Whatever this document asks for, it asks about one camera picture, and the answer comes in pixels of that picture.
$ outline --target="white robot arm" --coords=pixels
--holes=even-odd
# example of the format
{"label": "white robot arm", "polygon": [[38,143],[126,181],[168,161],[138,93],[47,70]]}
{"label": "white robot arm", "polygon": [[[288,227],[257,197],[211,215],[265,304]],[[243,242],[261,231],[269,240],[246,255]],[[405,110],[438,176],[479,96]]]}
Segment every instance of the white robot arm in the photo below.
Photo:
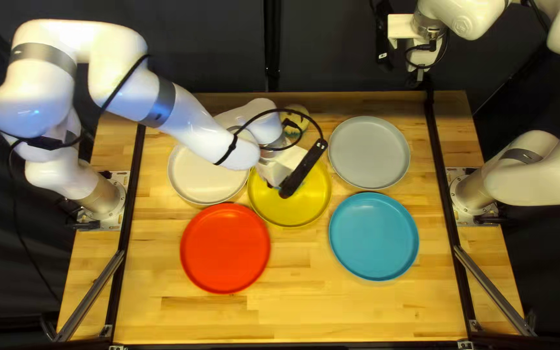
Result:
{"label": "white robot arm", "polygon": [[528,131],[454,185],[455,207],[473,215],[482,214],[496,200],[511,205],[560,204],[560,140],[545,131]]}
{"label": "white robot arm", "polygon": [[[397,40],[409,39],[411,46],[432,44],[432,50],[413,50],[407,59],[428,70],[440,51],[442,36],[447,28],[466,40],[476,40],[492,27],[507,7],[518,0],[419,0],[414,14],[388,16],[388,38],[394,48]],[[560,54],[560,0],[534,0],[552,24],[548,33],[548,48]],[[415,66],[408,64],[408,70]]]}
{"label": "white robot arm", "polygon": [[[100,106],[146,51],[142,36],[115,24],[40,19],[21,25],[12,41],[6,79],[0,86],[0,131],[4,138],[11,144],[17,138],[38,136],[63,143],[75,139],[80,135],[80,123],[72,107],[76,65],[89,64],[89,93]],[[273,108],[276,105],[269,99],[254,99],[222,113],[222,119],[242,125]],[[272,186],[279,186],[295,169],[295,158],[306,154],[292,147],[279,152],[291,155],[288,167],[281,162],[286,157],[278,155],[259,164],[259,145],[242,138],[227,153],[233,134],[214,121],[188,91],[148,70],[146,61],[133,70],[106,110],[173,136],[211,163],[222,161],[221,166],[235,170],[257,165]],[[284,146],[278,113],[254,120],[248,131],[258,144]],[[116,188],[79,161],[75,147],[49,150],[22,142],[15,151],[26,160],[26,177],[33,185],[56,191],[94,213],[111,212],[118,206],[120,194]]]}

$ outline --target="wooden table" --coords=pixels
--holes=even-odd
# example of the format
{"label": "wooden table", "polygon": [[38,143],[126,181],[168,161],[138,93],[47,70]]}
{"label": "wooden table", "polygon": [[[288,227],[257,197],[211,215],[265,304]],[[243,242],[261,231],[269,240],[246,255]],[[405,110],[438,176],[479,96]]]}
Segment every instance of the wooden table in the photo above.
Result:
{"label": "wooden table", "polygon": [[[168,155],[176,140],[148,128],[137,189],[114,342],[123,344],[285,343],[457,340],[466,337],[457,283],[438,193],[422,102],[424,93],[205,93],[197,98],[218,114],[257,97],[278,107],[305,106],[326,139],[347,118],[373,115],[393,123],[411,149],[407,175],[381,190],[402,203],[416,220],[419,254],[409,271],[392,282],[367,283],[333,257],[327,225],[337,205],[361,190],[332,175],[326,213],[307,228],[269,226],[272,252],[260,279],[236,295],[212,295],[186,277],[179,242],[200,210],[176,195],[167,179]],[[480,166],[482,156],[465,93],[438,91],[438,130],[447,166]],[[135,123],[106,115],[98,126],[92,165],[129,169]],[[313,128],[302,140],[315,140]],[[247,194],[238,200],[248,205]],[[509,302],[521,312],[518,292],[499,227],[460,228],[463,248]],[[77,232],[58,326],[77,306],[116,250],[116,232]],[[514,330],[472,276],[477,319],[492,331]],[[105,322],[106,288],[75,338],[95,336]]]}

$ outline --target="yellow sponge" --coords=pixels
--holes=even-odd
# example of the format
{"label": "yellow sponge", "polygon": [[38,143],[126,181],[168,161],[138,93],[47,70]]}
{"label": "yellow sponge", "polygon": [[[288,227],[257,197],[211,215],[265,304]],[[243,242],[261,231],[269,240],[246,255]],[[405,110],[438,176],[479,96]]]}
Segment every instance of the yellow sponge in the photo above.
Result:
{"label": "yellow sponge", "polygon": [[[285,108],[288,108],[290,110],[296,110],[302,112],[307,116],[310,116],[310,114],[308,114],[308,110],[306,109],[306,107],[302,105],[288,105]],[[295,113],[281,112],[280,120],[283,121],[286,118],[296,123],[304,132],[306,132],[306,128],[308,128],[308,124],[310,124],[310,122],[306,118],[296,115]],[[288,137],[296,138],[299,136],[299,130],[293,128],[292,126],[286,126],[284,128],[284,134]]]}

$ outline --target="white plate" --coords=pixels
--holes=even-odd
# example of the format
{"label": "white plate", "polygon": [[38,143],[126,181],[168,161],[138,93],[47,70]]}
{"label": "white plate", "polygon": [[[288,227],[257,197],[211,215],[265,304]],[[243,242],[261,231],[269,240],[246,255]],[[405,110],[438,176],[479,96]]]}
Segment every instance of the white plate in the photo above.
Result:
{"label": "white plate", "polygon": [[356,116],[338,125],[327,154],[336,173],[362,189],[393,186],[409,167],[409,146],[403,134],[374,116]]}
{"label": "white plate", "polygon": [[176,193],[198,205],[229,200],[243,188],[249,173],[213,165],[183,145],[174,147],[167,166],[167,176]]}

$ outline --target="plate rim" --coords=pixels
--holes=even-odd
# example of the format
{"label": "plate rim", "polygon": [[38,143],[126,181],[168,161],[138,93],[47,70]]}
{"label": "plate rim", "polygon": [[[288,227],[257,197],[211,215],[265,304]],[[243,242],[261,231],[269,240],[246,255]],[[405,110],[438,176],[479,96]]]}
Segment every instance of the plate rim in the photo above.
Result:
{"label": "plate rim", "polygon": [[[266,250],[266,258],[265,258],[265,261],[262,265],[262,268],[253,277],[251,282],[249,282],[248,284],[246,284],[242,288],[233,289],[233,290],[230,290],[230,291],[219,291],[217,289],[212,290],[211,288],[203,287],[202,286],[203,284],[197,283],[197,281],[199,282],[199,280],[200,280],[199,278],[192,278],[192,276],[190,275],[191,271],[185,267],[185,264],[183,262],[184,254],[183,254],[182,243],[183,243],[183,238],[185,237],[185,234],[187,233],[187,229],[194,219],[196,219],[198,216],[200,216],[201,214],[203,214],[205,212],[213,211],[212,214],[216,214],[217,212],[219,212],[221,210],[226,210],[226,209],[229,209],[229,210],[237,209],[239,211],[242,211],[245,215],[251,216],[255,220],[260,220],[261,226],[263,227],[264,232],[266,233],[266,235],[265,235],[266,240],[265,241],[267,243],[266,244],[267,250]],[[181,263],[181,267],[183,268],[183,272],[185,272],[185,275],[187,276],[189,281],[193,285],[195,285],[196,287],[200,288],[201,290],[206,291],[207,293],[213,293],[213,294],[217,294],[217,295],[229,295],[229,294],[239,293],[240,291],[244,291],[245,289],[249,288],[251,285],[256,283],[256,281],[258,281],[258,279],[263,275],[263,273],[267,269],[267,265],[269,264],[269,258],[270,257],[271,257],[271,236],[269,235],[269,228],[267,227],[267,225],[265,225],[265,221],[263,219],[261,219],[260,216],[258,216],[250,208],[246,207],[245,205],[238,204],[238,203],[220,203],[220,204],[216,204],[216,205],[207,207],[207,208],[203,209],[202,211],[198,212],[198,214],[196,214],[191,220],[189,220],[189,223],[187,224],[187,226],[183,230],[183,234],[181,235],[181,240],[179,241],[179,262]]]}
{"label": "plate rim", "polygon": [[172,151],[170,152],[168,161],[167,161],[167,179],[170,182],[170,185],[172,185],[172,188],[174,189],[174,192],[176,192],[176,194],[183,199],[185,202],[193,204],[193,205],[202,205],[202,206],[213,206],[216,204],[221,204],[224,203],[228,200],[230,200],[232,197],[236,196],[239,192],[241,192],[241,190],[243,190],[243,188],[245,187],[246,183],[248,182],[248,179],[250,178],[250,171],[249,170],[244,170],[245,171],[245,178],[244,180],[241,182],[241,185],[239,186],[239,189],[235,192],[233,192],[229,197],[222,199],[221,201],[214,201],[214,202],[199,202],[199,201],[194,201],[193,198],[186,196],[184,193],[182,193],[182,191],[178,190],[178,186],[176,186],[176,179],[175,179],[175,175],[174,175],[174,167],[175,167],[175,162],[176,162],[176,157],[181,154],[184,151],[190,151],[193,153],[193,151],[185,146],[182,145],[180,143],[177,143],[176,145],[174,145],[174,148],[172,148]]}
{"label": "plate rim", "polygon": [[256,172],[256,168],[252,168],[250,170],[250,177],[248,177],[248,199],[250,200],[250,206],[252,207],[252,210],[264,221],[272,224],[272,225],[276,225],[278,227],[283,227],[283,228],[299,228],[299,227],[304,227],[306,225],[310,225],[311,223],[315,222],[317,219],[321,218],[323,216],[323,214],[325,213],[325,211],[329,208],[330,203],[332,201],[332,177],[330,176],[329,172],[327,171],[327,168],[325,167],[325,164],[321,161],[317,161],[315,163],[314,166],[320,166],[322,169],[321,171],[323,172],[323,177],[325,178],[325,183],[327,184],[327,188],[328,190],[325,191],[326,196],[327,196],[327,200],[325,201],[325,205],[323,206],[323,208],[321,209],[321,211],[319,211],[319,213],[317,215],[315,215],[312,219],[301,223],[301,224],[297,224],[297,225],[281,225],[280,223],[271,220],[268,218],[268,216],[264,215],[261,211],[260,208],[254,204],[254,201],[252,200],[252,195],[250,195],[250,191],[253,191],[253,182],[250,181],[250,178],[252,176],[258,176],[258,173],[255,174]]}
{"label": "plate rim", "polygon": [[[367,276],[365,276],[363,274],[357,274],[353,269],[346,266],[346,264],[341,259],[338,258],[338,254],[336,254],[336,250],[334,249],[334,246],[332,244],[332,222],[334,220],[334,217],[336,216],[336,213],[337,213],[338,209],[341,207],[341,205],[343,205],[345,202],[347,202],[351,198],[362,197],[362,196],[365,196],[365,195],[379,197],[380,199],[383,199],[385,202],[390,201],[391,203],[395,204],[396,206],[402,208],[402,210],[407,213],[407,217],[410,219],[409,222],[411,223],[411,226],[413,228],[411,230],[412,231],[411,233],[412,233],[412,235],[414,235],[415,241],[416,241],[413,256],[412,256],[411,259],[408,260],[408,263],[406,264],[406,266],[404,266],[403,269],[400,269],[395,274],[393,274],[393,277],[389,277],[389,278],[368,278]],[[416,226],[416,221],[414,220],[414,217],[412,217],[412,215],[409,213],[407,208],[405,208],[403,206],[403,204],[399,203],[399,201],[397,201],[394,198],[389,197],[385,194],[381,194],[379,192],[360,192],[360,193],[353,194],[353,195],[347,197],[346,199],[344,199],[341,203],[338,204],[338,206],[334,210],[334,213],[332,214],[332,217],[330,218],[330,224],[328,225],[328,243],[329,243],[329,246],[330,246],[330,250],[334,254],[334,257],[336,258],[338,263],[341,266],[343,266],[347,271],[349,271],[351,274],[353,274],[354,276],[357,276],[359,278],[362,278],[363,280],[370,281],[370,282],[385,282],[385,281],[391,281],[391,280],[394,280],[394,279],[397,279],[397,278],[401,277],[402,275],[404,275],[410,269],[410,267],[412,267],[412,265],[414,265],[414,262],[418,258],[418,251],[419,251],[420,246],[421,246],[421,237],[418,234],[418,226]]]}
{"label": "plate rim", "polygon": [[[399,178],[397,178],[395,181],[385,185],[384,187],[363,187],[363,186],[357,185],[354,182],[349,181],[345,177],[343,177],[340,174],[340,172],[338,172],[338,169],[336,168],[336,166],[334,166],[334,162],[332,161],[332,146],[333,146],[334,134],[337,132],[337,130],[343,124],[345,124],[345,123],[347,123],[347,124],[357,123],[360,120],[373,120],[373,121],[377,120],[377,123],[381,124],[385,128],[387,128],[390,131],[392,131],[393,133],[397,134],[404,141],[402,146],[403,146],[403,148],[405,150],[405,154],[408,158],[408,165],[405,167],[405,169],[403,170],[403,173],[399,176]],[[377,116],[360,115],[360,116],[351,117],[351,118],[343,121],[342,123],[338,124],[338,126],[336,126],[336,128],[334,128],[334,131],[332,131],[332,134],[330,135],[330,147],[328,147],[328,150],[327,150],[327,159],[330,161],[330,165],[332,166],[332,169],[334,169],[334,172],[336,172],[336,174],[341,179],[343,179],[346,183],[348,183],[349,185],[352,185],[354,187],[358,187],[359,189],[366,189],[366,190],[369,190],[369,191],[374,191],[374,190],[386,189],[388,187],[394,186],[397,182],[399,182],[401,179],[403,179],[406,176],[406,174],[408,173],[409,165],[412,162],[412,153],[409,149],[408,139],[405,138],[405,135],[403,135],[403,133],[395,125],[390,123],[388,120],[385,120],[383,117],[380,118],[380,117],[377,117]]]}

